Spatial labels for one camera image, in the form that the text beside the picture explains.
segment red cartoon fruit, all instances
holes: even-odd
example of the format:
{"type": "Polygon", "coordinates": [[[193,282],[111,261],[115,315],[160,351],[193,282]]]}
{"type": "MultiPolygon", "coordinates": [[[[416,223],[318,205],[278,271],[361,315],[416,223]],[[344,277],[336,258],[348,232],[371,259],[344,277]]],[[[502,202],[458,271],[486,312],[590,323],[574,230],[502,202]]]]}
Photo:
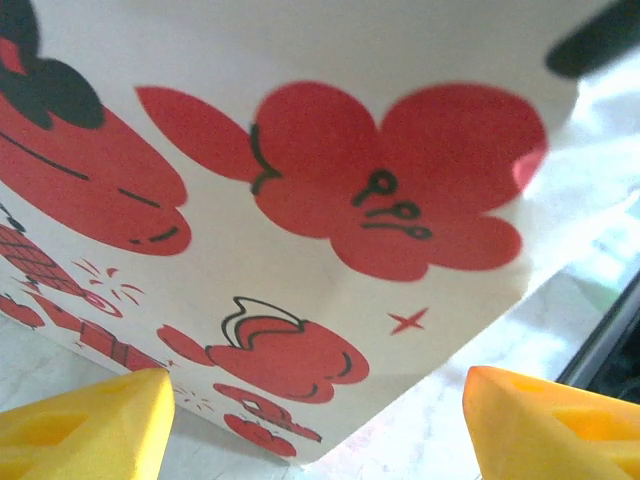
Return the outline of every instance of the red cartoon fruit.
{"type": "Polygon", "coordinates": [[[369,374],[364,356],[325,327],[246,297],[240,311],[222,322],[231,346],[203,348],[173,327],[158,330],[174,352],[203,365],[217,365],[257,388],[288,400],[325,403],[333,385],[361,382],[369,374]]]}
{"type": "Polygon", "coordinates": [[[16,303],[8,295],[0,295],[0,310],[18,322],[31,328],[44,327],[42,317],[26,305],[16,303]]]}
{"type": "Polygon", "coordinates": [[[225,397],[235,400],[242,405],[247,412],[265,422],[269,422],[276,427],[284,428],[291,433],[308,438],[314,442],[322,442],[320,435],[310,428],[302,427],[294,423],[291,414],[287,410],[260,395],[222,383],[214,384],[213,388],[225,397]]]}
{"type": "Polygon", "coordinates": [[[180,176],[68,65],[37,56],[29,2],[0,7],[0,180],[70,229],[149,255],[182,252],[180,176]]]}
{"type": "Polygon", "coordinates": [[[298,452],[284,438],[276,437],[269,430],[249,420],[242,420],[235,415],[227,413],[224,416],[227,426],[242,438],[275,453],[280,457],[295,457],[298,452]]]}
{"type": "Polygon", "coordinates": [[[513,200],[547,151],[529,103],[504,90],[444,84],[401,98],[379,126],[354,97],[313,82],[285,85],[247,135],[206,103],[138,89],[158,128],[219,175],[251,184],[281,228],[327,238],[354,270],[414,281],[429,264],[505,265],[517,230],[487,213],[513,200]]]}

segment white paper bag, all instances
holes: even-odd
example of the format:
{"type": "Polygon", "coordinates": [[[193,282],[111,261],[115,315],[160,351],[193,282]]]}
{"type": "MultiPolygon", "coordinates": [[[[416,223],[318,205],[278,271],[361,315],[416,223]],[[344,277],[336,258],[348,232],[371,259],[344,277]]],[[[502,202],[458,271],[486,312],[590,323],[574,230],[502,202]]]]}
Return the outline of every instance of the white paper bag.
{"type": "Polygon", "coordinates": [[[0,309],[318,458],[637,185],[544,66],[604,4],[4,2],[0,309]]]}

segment table surface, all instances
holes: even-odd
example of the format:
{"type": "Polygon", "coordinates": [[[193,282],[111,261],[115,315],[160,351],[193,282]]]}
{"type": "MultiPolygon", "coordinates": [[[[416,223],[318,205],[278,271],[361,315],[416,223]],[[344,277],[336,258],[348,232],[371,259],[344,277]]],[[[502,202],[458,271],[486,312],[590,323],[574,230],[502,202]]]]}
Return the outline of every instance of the table surface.
{"type": "MultiPolygon", "coordinates": [[[[634,237],[640,222],[621,216],[576,262],[318,462],[289,466],[178,408],[160,479],[476,479],[461,407],[468,368],[555,379],[640,266],[634,237]]],[[[3,318],[0,362],[0,411],[114,375],[3,318]]]]}

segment red apple illustration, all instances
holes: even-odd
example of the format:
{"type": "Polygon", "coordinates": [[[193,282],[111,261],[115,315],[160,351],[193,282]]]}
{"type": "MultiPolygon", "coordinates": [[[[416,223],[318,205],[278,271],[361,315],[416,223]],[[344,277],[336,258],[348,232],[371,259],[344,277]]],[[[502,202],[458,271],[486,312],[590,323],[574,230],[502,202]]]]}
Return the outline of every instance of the red apple illustration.
{"type": "Polygon", "coordinates": [[[69,65],[40,58],[30,2],[0,7],[0,180],[98,242],[149,255],[182,252],[187,194],[169,163],[101,105],[69,65]]]}
{"type": "Polygon", "coordinates": [[[257,423],[242,420],[229,413],[224,416],[224,421],[233,432],[265,450],[269,450],[271,453],[275,453],[280,457],[295,457],[297,455],[293,445],[283,438],[276,437],[257,423]]]}
{"type": "Polygon", "coordinates": [[[165,325],[159,338],[177,354],[219,366],[273,395],[304,403],[326,403],[334,385],[361,382],[366,358],[348,341],[309,320],[247,297],[233,299],[239,311],[222,322],[230,345],[200,343],[165,325]]]}

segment red cartoon flower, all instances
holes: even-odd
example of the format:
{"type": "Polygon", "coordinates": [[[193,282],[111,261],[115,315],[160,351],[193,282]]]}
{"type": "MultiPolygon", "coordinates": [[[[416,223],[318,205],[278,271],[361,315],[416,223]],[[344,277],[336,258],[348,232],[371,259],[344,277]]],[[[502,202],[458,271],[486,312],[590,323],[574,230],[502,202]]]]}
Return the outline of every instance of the red cartoon flower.
{"type": "Polygon", "coordinates": [[[191,234],[184,184],[68,65],[41,59],[29,2],[0,7],[0,180],[72,230],[173,255],[191,234]]]}
{"type": "Polygon", "coordinates": [[[513,94],[472,84],[424,88],[376,126],[341,90],[293,83],[262,102],[248,135],[184,93],[138,94],[186,155],[251,184],[269,219],[328,238],[358,272],[413,281],[429,264],[493,269],[520,251],[518,232],[487,212],[524,188],[547,140],[536,111],[513,94]]]}
{"type": "Polygon", "coordinates": [[[323,326],[260,300],[236,297],[234,302],[240,311],[222,322],[231,346],[203,348],[166,325],[158,337],[185,358],[217,365],[255,387],[297,402],[328,402],[333,385],[358,383],[369,374],[364,356],[323,326]]]}
{"type": "Polygon", "coordinates": [[[275,453],[280,457],[295,457],[298,452],[284,438],[274,436],[269,430],[249,420],[242,420],[227,413],[224,416],[227,426],[242,438],[275,453]]]}

